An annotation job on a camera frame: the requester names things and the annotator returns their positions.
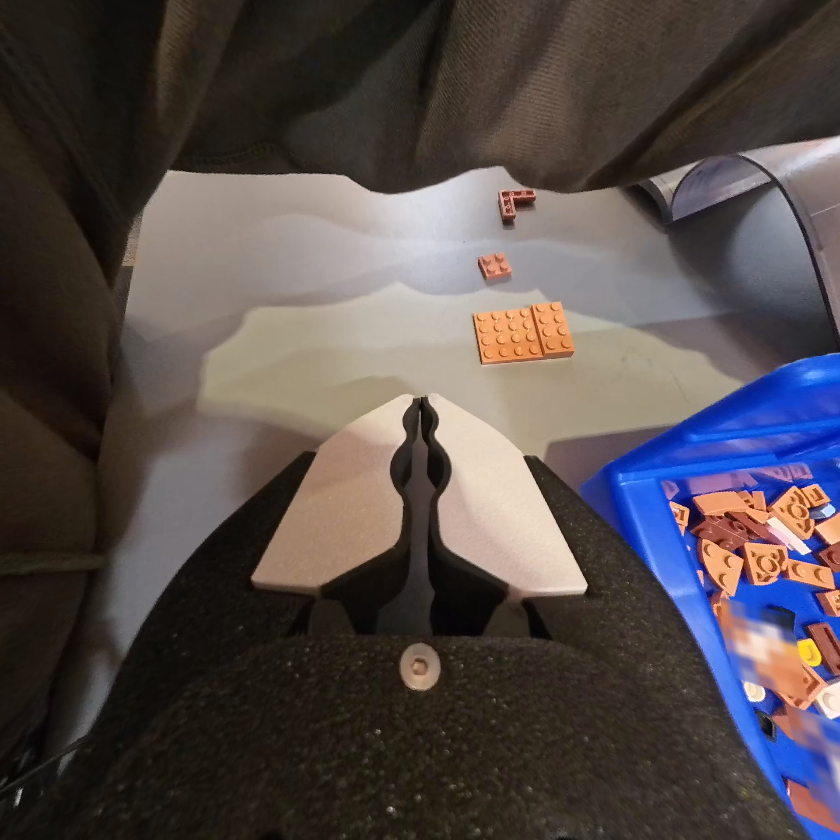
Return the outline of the blue plastic bin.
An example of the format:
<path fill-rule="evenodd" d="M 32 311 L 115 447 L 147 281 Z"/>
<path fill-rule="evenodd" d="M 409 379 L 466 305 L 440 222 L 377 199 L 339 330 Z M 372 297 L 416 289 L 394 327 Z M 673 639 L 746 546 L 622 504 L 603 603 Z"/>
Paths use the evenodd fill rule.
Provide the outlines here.
<path fill-rule="evenodd" d="M 721 672 L 722 647 L 700 617 L 704 598 L 697 573 L 677 558 L 685 546 L 661 481 L 823 459 L 838 460 L 839 484 L 837 353 L 787 364 L 745 385 L 614 460 L 582 488 L 584 499 L 616 526 L 677 605 L 744 741 L 783 798 L 760 754 L 755 721 L 737 705 L 732 682 Z"/>

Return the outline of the pile of lego pieces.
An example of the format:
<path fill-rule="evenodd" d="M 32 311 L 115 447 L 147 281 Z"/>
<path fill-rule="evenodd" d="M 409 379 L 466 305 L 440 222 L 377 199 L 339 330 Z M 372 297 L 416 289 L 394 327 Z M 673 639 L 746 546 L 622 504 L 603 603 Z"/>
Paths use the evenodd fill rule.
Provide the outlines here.
<path fill-rule="evenodd" d="M 838 460 L 661 487 L 771 778 L 812 838 L 838 838 Z"/>

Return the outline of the orange rectangular lego plate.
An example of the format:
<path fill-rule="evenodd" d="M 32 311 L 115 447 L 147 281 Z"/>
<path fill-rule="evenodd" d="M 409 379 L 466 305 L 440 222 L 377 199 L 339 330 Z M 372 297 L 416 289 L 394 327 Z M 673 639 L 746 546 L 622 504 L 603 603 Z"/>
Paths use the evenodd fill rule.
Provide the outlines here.
<path fill-rule="evenodd" d="M 534 303 L 532 322 L 542 357 L 546 360 L 569 359 L 574 355 L 574 340 L 560 301 Z"/>

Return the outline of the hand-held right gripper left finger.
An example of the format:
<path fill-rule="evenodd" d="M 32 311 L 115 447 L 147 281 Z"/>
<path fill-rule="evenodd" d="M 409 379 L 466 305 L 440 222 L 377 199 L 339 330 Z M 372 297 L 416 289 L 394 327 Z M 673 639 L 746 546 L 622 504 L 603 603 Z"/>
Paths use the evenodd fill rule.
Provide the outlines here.
<path fill-rule="evenodd" d="M 357 631 L 373 630 L 410 569 L 406 484 L 420 405 L 399 395 L 319 447 L 252 573 L 255 588 L 336 601 Z"/>

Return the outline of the large orange square lego plate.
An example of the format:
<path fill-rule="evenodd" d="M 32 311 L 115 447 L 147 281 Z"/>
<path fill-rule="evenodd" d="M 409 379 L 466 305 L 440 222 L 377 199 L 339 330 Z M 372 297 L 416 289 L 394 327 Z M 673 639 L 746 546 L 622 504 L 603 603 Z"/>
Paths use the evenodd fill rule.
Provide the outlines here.
<path fill-rule="evenodd" d="M 483 366 L 537 361 L 544 357 L 530 308 L 481 311 L 472 315 Z"/>

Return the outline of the dark olive garment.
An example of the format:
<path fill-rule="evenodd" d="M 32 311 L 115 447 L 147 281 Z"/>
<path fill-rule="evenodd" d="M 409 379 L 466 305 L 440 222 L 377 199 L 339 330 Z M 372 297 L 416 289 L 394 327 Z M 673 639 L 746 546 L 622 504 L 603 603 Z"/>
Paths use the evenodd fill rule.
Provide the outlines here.
<path fill-rule="evenodd" d="M 2 2 L 2 775 L 95 557 L 136 217 L 169 170 L 581 192 L 838 134 L 838 2 Z"/>

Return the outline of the dark red L-shaped lego piece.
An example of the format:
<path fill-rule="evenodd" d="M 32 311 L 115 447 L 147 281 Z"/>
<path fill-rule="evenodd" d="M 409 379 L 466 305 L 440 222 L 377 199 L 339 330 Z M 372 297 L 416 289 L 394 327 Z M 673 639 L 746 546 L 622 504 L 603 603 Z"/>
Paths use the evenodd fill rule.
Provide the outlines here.
<path fill-rule="evenodd" d="M 533 189 L 499 190 L 497 203 L 500 220 L 504 227 L 512 227 L 520 208 L 532 207 L 536 203 L 537 193 Z"/>

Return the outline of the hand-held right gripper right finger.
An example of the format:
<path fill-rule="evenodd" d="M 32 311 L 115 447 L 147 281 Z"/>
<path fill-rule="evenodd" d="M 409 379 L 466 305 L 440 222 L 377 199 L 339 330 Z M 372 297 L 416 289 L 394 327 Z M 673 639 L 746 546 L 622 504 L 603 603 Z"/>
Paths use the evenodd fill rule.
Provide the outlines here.
<path fill-rule="evenodd" d="M 439 394 L 422 399 L 421 427 L 434 485 L 433 630 L 482 634 L 501 605 L 585 594 L 583 571 L 522 451 Z"/>

